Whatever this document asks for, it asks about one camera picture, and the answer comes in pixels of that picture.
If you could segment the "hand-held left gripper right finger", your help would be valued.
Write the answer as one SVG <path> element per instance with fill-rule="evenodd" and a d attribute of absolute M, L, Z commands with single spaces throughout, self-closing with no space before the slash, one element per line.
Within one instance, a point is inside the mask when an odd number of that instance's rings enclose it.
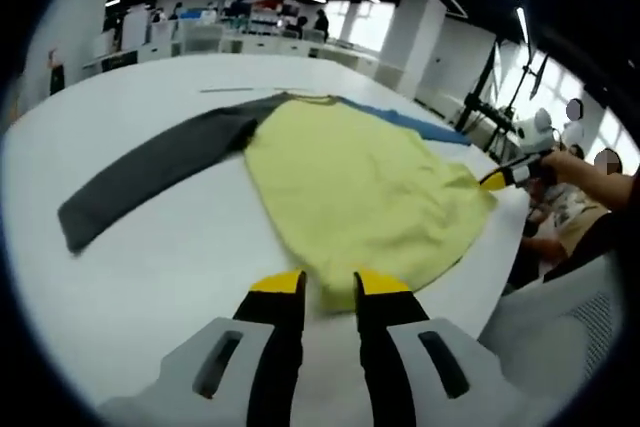
<path fill-rule="evenodd" d="M 532 426 L 531 400 L 498 358 L 443 318 L 430 318 L 404 283 L 354 274 L 360 364 L 377 426 Z"/>

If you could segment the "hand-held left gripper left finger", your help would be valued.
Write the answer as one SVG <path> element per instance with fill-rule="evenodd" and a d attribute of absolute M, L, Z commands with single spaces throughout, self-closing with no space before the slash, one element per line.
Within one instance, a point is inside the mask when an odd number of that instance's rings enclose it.
<path fill-rule="evenodd" d="M 230 318 L 166 355 L 158 378 L 98 409 L 109 426 L 287 426 L 303 359 L 306 274 L 268 276 Z"/>

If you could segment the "person's right hand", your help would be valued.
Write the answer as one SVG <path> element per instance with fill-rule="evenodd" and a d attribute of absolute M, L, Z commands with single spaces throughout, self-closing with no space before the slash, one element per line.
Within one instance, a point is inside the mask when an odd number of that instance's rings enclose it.
<path fill-rule="evenodd" d="M 541 165 L 553 172 L 557 183 L 565 183 L 571 180 L 575 161 L 579 161 L 579 158 L 569 151 L 553 150 L 541 158 Z"/>

